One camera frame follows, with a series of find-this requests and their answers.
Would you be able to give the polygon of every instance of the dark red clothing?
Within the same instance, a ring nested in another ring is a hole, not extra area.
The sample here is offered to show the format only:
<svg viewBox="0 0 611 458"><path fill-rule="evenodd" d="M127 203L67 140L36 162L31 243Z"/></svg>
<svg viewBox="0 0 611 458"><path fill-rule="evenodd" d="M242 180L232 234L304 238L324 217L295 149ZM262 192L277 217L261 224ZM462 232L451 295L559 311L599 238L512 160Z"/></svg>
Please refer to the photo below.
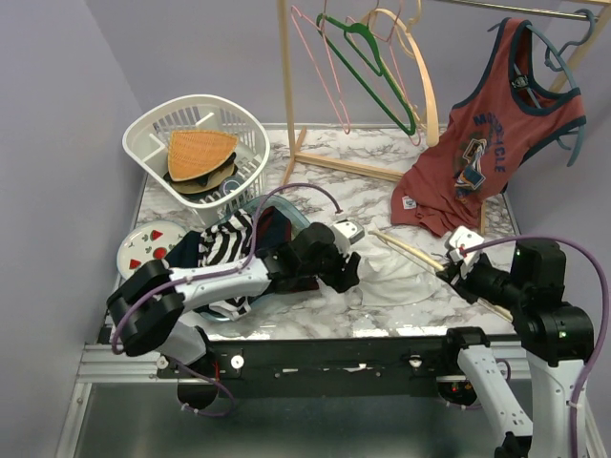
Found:
<svg viewBox="0 0 611 458"><path fill-rule="evenodd" d="M418 158L392 193L392 224L421 225L438 237L459 225L477 227L482 201L500 193L524 160L585 124L579 88L556 94L535 81L528 25L520 19L500 24L474 93L453 106L439 143Z"/></svg>

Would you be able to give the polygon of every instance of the metal rod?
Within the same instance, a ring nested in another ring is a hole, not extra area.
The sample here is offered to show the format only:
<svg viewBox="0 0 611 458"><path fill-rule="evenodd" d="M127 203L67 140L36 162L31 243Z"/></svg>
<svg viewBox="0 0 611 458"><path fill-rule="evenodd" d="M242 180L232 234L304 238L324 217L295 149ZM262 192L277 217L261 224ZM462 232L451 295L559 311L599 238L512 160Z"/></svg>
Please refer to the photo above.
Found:
<svg viewBox="0 0 611 458"><path fill-rule="evenodd" d="M559 17L561 19L575 19L577 21L587 21L588 20L588 17L585 14L580 14L576 12L560 12L560 11L551 11L551 10L539 10L536 8L509 7L506 5L496 5L494 3L475 2L473 0L434 0L434 1L443 2L443 3L455 3L456 5L467 5L468 7L486 8L489 10L519 12L523 14L532 14L535 16Z"/></svg>

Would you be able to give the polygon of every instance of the clothing label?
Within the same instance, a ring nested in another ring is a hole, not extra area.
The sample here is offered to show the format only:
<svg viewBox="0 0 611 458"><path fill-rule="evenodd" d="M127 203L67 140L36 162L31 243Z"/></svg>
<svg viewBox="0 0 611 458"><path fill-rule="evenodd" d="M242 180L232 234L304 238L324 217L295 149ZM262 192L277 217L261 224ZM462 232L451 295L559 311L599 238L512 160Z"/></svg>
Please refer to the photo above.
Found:
<svg viewBox="0 0 611 458"><path fill-rule="evenodd" d="M528 76L525 74L518 76L514 81L512 81L512 86L514 89L528 88Z"/></svg>
<svg viewBox="0 0 611 458"><path fill-rule="evenodd" d="M404 210L413 210L414 208L416 208L416 201L409 196L404 196L403 197L403 209Z"/></svg>

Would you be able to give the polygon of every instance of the white laundry basket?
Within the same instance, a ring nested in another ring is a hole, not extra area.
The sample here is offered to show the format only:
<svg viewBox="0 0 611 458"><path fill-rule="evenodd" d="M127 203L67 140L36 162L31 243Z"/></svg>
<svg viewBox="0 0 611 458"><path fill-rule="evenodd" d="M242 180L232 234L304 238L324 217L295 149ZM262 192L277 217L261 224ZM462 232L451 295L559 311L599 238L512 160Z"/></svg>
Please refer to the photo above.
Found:
<svg viewBox="0 0 611 458"><path fill-rule="evenodd" d="M227 196L217 191L197 202L177 193L163 179L168 171L170 135L176 129L206 129L237 136L235 163L244 183ZM269 159L269 138L263 126L240 105L215 95L186 95L159 105L125 131L123 149L178 202L191 209L204 226L222 218L227 209L238 209L246 200L259 196L265 187L263 168Z"/></svg>

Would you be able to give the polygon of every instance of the white marble surface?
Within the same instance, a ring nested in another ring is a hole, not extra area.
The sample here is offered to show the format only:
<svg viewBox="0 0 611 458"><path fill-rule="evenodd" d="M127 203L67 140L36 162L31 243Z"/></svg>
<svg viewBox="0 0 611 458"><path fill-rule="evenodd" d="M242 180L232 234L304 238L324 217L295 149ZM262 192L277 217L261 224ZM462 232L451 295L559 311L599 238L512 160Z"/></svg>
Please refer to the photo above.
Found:
<svg viewBox="0 0 611 458"><path fill-rule="evenodd" d="M271 158L266 168L266 184L280 184L288 159L286 131L269 131ZM357 130L345 135L338 130L308 130L305 152L359 161L380 167L407 171L425 147L414 147L399 130ZM444 239L425 229L390 225L390 194L393 183L375 178L296 164L290 182L310 182L324 186L340 202L342 218L355 219L364 226L405 240L431 254L444 253ZM291 189L284 197L310 221L336 220L334 207L323 194L306 188ZM154 180L149 179L138 215L138 224L169 219L188 229L200 230L197 218L181 207ZM501 196L489 199L487 239L514 233ZM506 244L487 250L496 266L508 268L514 246ZM354 305L342 295L321 292L300 293L265 299L237 322L202 324L212 340L223 339L324 339L383 336L439 335L448 327L480 326L489 334L511 333L509 323L485 307L470 305L443 281L423 270L422 276L434 284L435 292L422 302L411 303L406 288L405 303L398 306Z"/></svg>

